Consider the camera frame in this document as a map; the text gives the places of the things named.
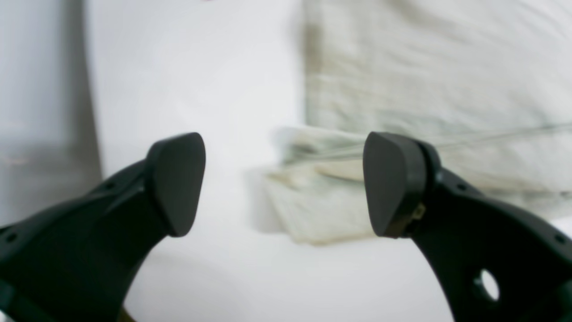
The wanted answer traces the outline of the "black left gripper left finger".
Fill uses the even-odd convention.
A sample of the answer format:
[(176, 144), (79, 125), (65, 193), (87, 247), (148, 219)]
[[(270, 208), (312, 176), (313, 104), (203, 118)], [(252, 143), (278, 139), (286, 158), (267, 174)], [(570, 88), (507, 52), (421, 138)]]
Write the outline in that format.
[(79, 198), (1, 228), (1, 312), (15, 322), (120, 322), (141, 265), (192, 228), (206, 168), (193, 132), (152, 145)]

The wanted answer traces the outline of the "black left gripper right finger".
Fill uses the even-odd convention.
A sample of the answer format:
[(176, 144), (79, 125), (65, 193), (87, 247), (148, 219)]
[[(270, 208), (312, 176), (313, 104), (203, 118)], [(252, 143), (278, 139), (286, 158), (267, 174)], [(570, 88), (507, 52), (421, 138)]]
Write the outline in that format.
[(410, 238), (456, 322), (569, 322), (572, 245), (535, 214), (485, 196), (436, 149), (371, 132), (363, 173), (376, 236)]

